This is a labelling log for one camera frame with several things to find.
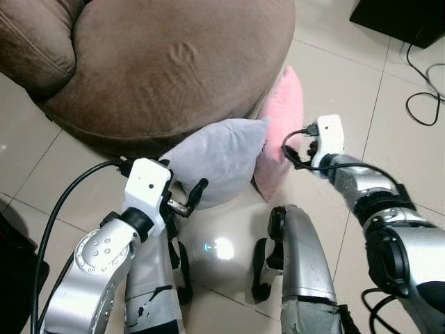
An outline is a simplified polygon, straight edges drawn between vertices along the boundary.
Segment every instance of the black cable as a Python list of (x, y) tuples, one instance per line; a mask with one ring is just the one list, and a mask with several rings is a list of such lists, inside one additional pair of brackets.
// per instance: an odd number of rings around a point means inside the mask
[[(434, 65), (431, 65), (427, 70), (426, 70), (426, 74), (422, 73), (416, 66), (413, 65), (413, 63), (411, 63), (410, 60), (410, 51), (411, 51), (411, 47), (412, 44), (410, 45), (410, 47), (408, 47), (408, 50), (406, 52), (406, 60), (408, 62), (408, 64), (417, 72), (419, 73), (419, 75), (426, 81), (426, 83), (431, 87), (431, 89), (435, 92), (435, 94), (429, 93), (429, 92), (420, 92), (420, 93), (416, 93), (411, 95), (405, 103), (405, 108), (406, 111), (408, 112), (408, 115), (410, 115), (410, 117), (415, 120), (416, 122), (418, 122), (419, 124), (425, 125), (426, 127), (432, 127), (434, 124), (437, 123), (437, 120), (439, 119), (439, 110), (440, 110), (440, 104), (442, 102), (445, 102), (445, 100), (442, 98), (443, 95), (439, 92), (439, 90), (437, 89), (437, 87), (431, 82), (431, 78), (430, 78), (430, 70), (433, 67), (436, 66), (444, 66), (445, 64), (443, 63), (437, 63)], [(436, 106), (436, 114), (435, 114), (435, 118), (431, 123), (426, 123), (420, 119), (418, 119), (416, 116), (414, 116), (414, 114), (411, 111), (410, 108), (410, 101), (413, 97), (419, 96), (419, 95), (425, 95), (425, 96), (429, 96), (435, 100), (437, 100), (437, 106)]]
[(371, 315), (369, 316), (369, 329), (371, 330), (371, 334), (377, 334), (375, 332), (374, 323), (377, 319), (377, 312), (380, 311), (383, 306), (385, 306), (388, 303), (391, 303), (392, 301), (396, 300), (396, 297), (394, 295), (388, 296), (383, 298), (381, 301), (377, 303), (376, 306), (371, 311)]
[(58, 275), (57, 280), (54, 283), (53, 289), (51, 290), (51, 293), (49, 294), (47, 303), (44, 305), (42, 314), (40, 315), (40, 319), (38, 321), (39, 332), (40, 332), (40, 329), (42, 328), (43, 320), (45, 319), (45, 315), (48, 311), (49, 302), (51, 301), (51, 298), (54, 295), (54, 292), (56, 292), (58, 286), (62, 283), (63, 278), (65, 277), (66, 273), (68, 272), (68, 269), (71, 266), (71, 263), (73, 262), (73, 259), (74, 259), (74, 251), (71, 253), (70, 257), (68, 258), (68, 260), (65, 263), (65, 266), (63, 266), (62, 270), (60, 271), (60, 274)]
[[(362, 301), (365, 307), (368, 309), (369, 312), (373, 312), (373, 308), (368, 304), (368, 301), (366, 300), (366, 295), (374, 293), (374, 292), (382, 292), (381, 289), (375, 287), (373, 289), (367, 289), (362, 292)], [(375, 318), (391, 333), (393, 334), (401, 334), (400, 332), (396, 331), (391, 325), (389, 325), (385, 320), (380, 318), (379, 315), (375, 314)]]
[(38, 279), (40, 274), (40, 267), (43, 263), (43, 258), (45, 256), (45, 251), (47, 249), (48, 241), (49, 241), (49, 235), (51, 234), (51, 230), (53, 228), (54, 222), (56, 221), (57, 215), (63, 205), (63, 203), (66, 201), (69, 194), (76, 188), (76, 186), (79, 185), (85, 178), (93, 174), (94, 172), (97, 172), (100, 169), (103, 169), (107, 166), (120, 166), (120, 161), (106, 161), (101, 164), (98, 164), (86, 172), (84, 172), (82, 175), (80, 175), (78, 178), (76, 178), (73, 183), (71, 183), (66, 190), (63, 192), (62, 196), (58, 199), (56, 205), (53, 208), (53, 211), (51, 213), (51, 216), (48, 219), (48, 223), (46, 228), (44, 229), (42, 241), (40, 242), (39, 251), (37, 255), (37, 262), (35, 264), (35, 271), (34, 271), (34, 283), (33, 283), (33, 291), (32, 291), (32, 303), (31, 303), (31, 334), (38, 334), (38, 306), (39, 306), (39, 293), (38, 293)]
[(387, 177), (392, 183), (394, 183), (395, 186), (398, 184), (396, 179), (394, 179), (389, 173), (385, 172), (383, 169), (380, 169), (380, 168), (375, 167), (375, 166), (370, 165), (370, 164), (366, 164), (364, 162), (351, 162), (351, 163), (348, 163), (348, 164), (338, 164), (338, 165), (333, 165), (333, 166), (328, 166), (328, 167), (311, 167), (311, 166), (302, 164), (300, 161), (298, 161), (297, 159), (294, 159), (291, 156), (290, 152), (295, 152), (293, 150), (293, 148), (291, 148), (290, 146), (286, 145), (287, 141), (292, 136), (295, 136), (296, 134), (308, 134), (308, 133), (307, 133), (306, 129), (301, 129), (301, 130), (297, 130), (297, 131), (291, 132), (290, 134), (288, 134), (284, 138), (283, 144), (281, 146), (281, 149), (282, 149), (282, 151), (284, 153), (284, 156), (287, 159), (289, 159), (294, 165), (297, 165), (299, 168), (307, 169), (307, 170), (310, 170), (310, 171), (325, 171), (325, 170), (332, 170), (332, 169), (346, 168), (346, 167), (365, 167), (365, 168), (369, 168), (369, 169), (375, 170), (376, 172), (379, 172), (383, 176)]

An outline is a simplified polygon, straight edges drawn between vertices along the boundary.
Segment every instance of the brown ottoman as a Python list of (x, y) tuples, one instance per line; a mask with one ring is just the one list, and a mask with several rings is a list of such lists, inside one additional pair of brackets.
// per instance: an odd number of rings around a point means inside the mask
[[(17, 15), (1, 6), (7, 19)], [(294, 6), (294, 0), (92, 0), (77, 18), (70, 13), (75, 67), (60, 88), (27, 87), (13, 61), (0, 58), (0, 70), (93, 148), (157, 157), (209, 123), (254, 111), (291, 44)]]

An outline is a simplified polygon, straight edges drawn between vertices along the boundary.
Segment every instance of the gray pillow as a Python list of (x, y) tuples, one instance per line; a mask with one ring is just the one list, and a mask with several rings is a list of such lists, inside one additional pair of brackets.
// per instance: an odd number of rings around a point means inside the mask
[(169, 168), (188, 195), (203, 177), (209, 180), (197, 209), (227, 202), (249, 184), (264, 144), (269, 119), (229, 119), (195, 132), (165, 153)]

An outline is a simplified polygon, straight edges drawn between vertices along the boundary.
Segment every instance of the sofa armrest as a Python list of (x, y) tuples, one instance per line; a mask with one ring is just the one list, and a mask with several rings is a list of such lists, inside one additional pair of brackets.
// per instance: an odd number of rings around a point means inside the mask
[(71, 34), (83, 0), (1, 0), (0, 72), (49, 96), (74, 74)]

